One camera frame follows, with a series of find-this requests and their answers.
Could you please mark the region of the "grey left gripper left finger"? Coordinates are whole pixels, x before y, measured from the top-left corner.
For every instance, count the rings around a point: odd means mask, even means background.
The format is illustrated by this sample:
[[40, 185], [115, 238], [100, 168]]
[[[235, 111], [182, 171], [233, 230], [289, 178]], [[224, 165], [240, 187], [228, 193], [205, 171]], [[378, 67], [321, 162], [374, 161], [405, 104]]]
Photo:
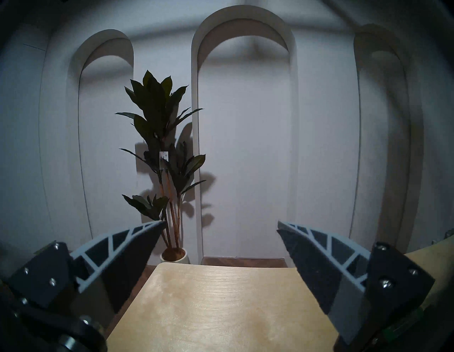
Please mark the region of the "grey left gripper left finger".
[[19, 300], [107, 328], [147, 266], [164, 221], [99, 235], [70, 251], [53, 241], [35, 253], [6, 244], [6, 285]]

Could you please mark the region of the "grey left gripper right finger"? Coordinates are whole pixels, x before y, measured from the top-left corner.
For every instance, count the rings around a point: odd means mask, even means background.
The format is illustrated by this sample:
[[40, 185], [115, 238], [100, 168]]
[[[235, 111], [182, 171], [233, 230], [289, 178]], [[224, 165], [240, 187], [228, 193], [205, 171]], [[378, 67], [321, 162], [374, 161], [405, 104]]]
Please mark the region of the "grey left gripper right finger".
[[386, 346], [423, 316], [435, 279], [386, 242], [355, 241], [289, 222], [277, 230], [339, 336], [334, 346]]

